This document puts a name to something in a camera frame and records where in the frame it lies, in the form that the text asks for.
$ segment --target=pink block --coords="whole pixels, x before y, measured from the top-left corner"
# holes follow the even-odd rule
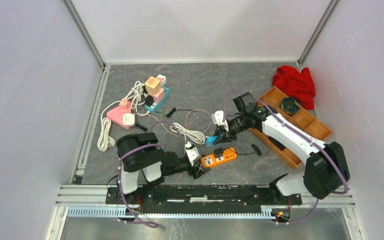
[[[157,94],[152,94],[152,93],[150,93],[150,92],[148,92],[148,94],[150,95],[150,96],[152,96],[152,98],[153,98],[153,101],[154,102],[156,102],[157,104],[158,103],[160,103],[161,102],[161,100],[164,98],[164,89],[163,88],[161,88],[158,92],[157,92]]]
[[[120,125],[124,129],[130,129],[129,126],[123,125],[123,114],[129,114],[132,112],[132,103],[130,101],[125,102],[124,99],[121,100],[122,105],[109,110],[106,113],[106,117],[112,122]]]

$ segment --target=red towel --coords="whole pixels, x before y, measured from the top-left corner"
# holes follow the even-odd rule
[[[307,110],[314,110],[316,89],[308,67],[301,73],[292,66],[281,66],[273,76],[273,86],[279,88],[289,97],[298,100],[302,107]]]

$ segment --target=yellow block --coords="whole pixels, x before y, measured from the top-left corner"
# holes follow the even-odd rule
[[[150,78],[148,78],[148,80],[146,80],[145,88],[148,91],[148,93],[156,95],[158,91],[161,89],[161,82],[160,80],[151,76]]]

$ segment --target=wooden box compartment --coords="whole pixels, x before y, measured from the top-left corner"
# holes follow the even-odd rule
[[[292,116],[289,116],[289,114],[284,112],[279,107],[279,105],[281,104],[282,99],[287,97],[288,96],[279,90],[279,88],[273,87],[259,99],[268,104],[270,107],[276,109],[291,124],[314,138],[326,141],[328,137],[332,135],[333,131],[329,127],[327,127],[302,107]],[[253,128],[249,130],[254,133],[273,152],[275,152],[291,169],[296,169],[302,164],[302,161],[288,148],[281,150],[272,141],[269,140],[269,136],[266,134],[261,133]]]

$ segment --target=pink power strip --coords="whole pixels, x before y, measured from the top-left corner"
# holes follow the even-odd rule
[[[126,98],[123,98],[121,100],[121,104],[118,105],[117,107],[109,110],[106,113],[106,117],[116,123],[117,125],[120,125],[124,129],[130,129],[129,126],[126,126],[123,124],[123,115],[124,114],[129,114],[132,112],[132,103],[130,101],[127,101]]]

